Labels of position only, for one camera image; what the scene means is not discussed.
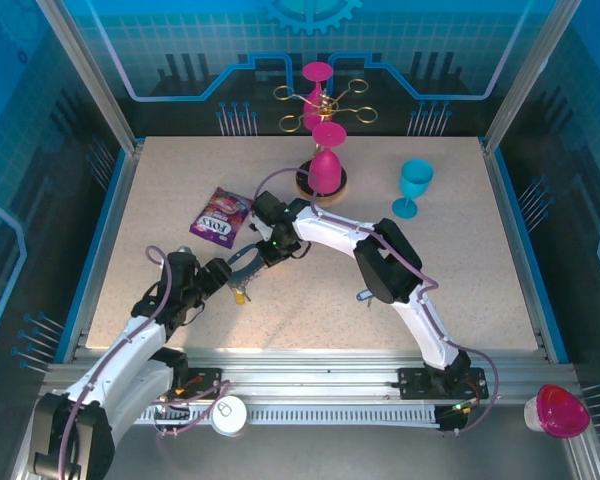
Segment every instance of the glass wall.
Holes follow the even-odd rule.
[[[35,2],[0,2],[0,478],[57,346],[118,151]],[[39,312],[54,323],[25,321]]]
[[[600,0],[582,2],[501,150],[567,353],[600,381]]]
[[[350,133],[482,135],[553,4],[66,0],[137,136],[281,134],[301,105],[273,89],[311,91],[301,69],[316,60],[336,95],[370,85],[341,106],[379,118],[340,114]]]

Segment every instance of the beige countertop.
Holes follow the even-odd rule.
[[[160,276],[144,256],[147,245],[173,251],[189,246],[201,263],[227,259],[258,240],[246,225],[232,251],[189,233],[217,186],[252,197],[274,170],[299,166],[313,151],[309,137],[150,137],[146,140],[87,341],[107,347],[134,303]],[[440,283],[431,294],[456,340],[486,349],[535,350],[537,344],[480,145],[475,138],[349,137],[334,149],[349,175],[342,199],[327,210],[354,220],[396,220]],[[396,218],[404,161],[423,158],[435,169],[410,220]],[[292,174],[267,185],[280,200],[297,196]],[[370,308],[356,293],[365,286],[348,256],[314,245],[249,284],[252,299],[236,305],[228,288],[169,341],[191,348],[400,349],[417,345],[388,305]]]

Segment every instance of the candy bag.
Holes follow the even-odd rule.
[[[189,231],[226,248],[231,248],[251,209],[252,200],[216,188],[209,203],[202,210]]]

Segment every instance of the blue plastic wine glass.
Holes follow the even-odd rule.
[[[405,198],[393,202],[393,213],[400,218],[413,218],[418,214],[418,206],[413,201],[429,188],[433,179],[433,167],[424,160],[414,158],[402,166],[400,190]]]

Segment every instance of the speckled tabletop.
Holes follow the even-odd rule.
[[[309,137],[151,137],[146,140],[109,263],[87,346],[107,347],[134,303],[160,276],[144,256],[189,246],[202,263],[231,251],[189,233],[217,186],[252,197],[270,172],[299,166],[313,151]],[[450,332],[468,346],[535,350],[529,316],[475,138],[349,137],[334,150],[349,175],[329,211],[360,221],[397,221],[438,280],[431,298]],[[397,219],[399,175],[409,158],[435,169],[418,216]],[[267,188],[283,201],[297,196],[292,174]],[[246,225],[232,251],[258,239]],[[228,288],[178,330],[172,347],[400,349],[417,345],[400,317],[379,301],[359,303],[365,288],[348,256],[314,245],[303,260],[263,270],[249,285],[252,302],[237,305]]]

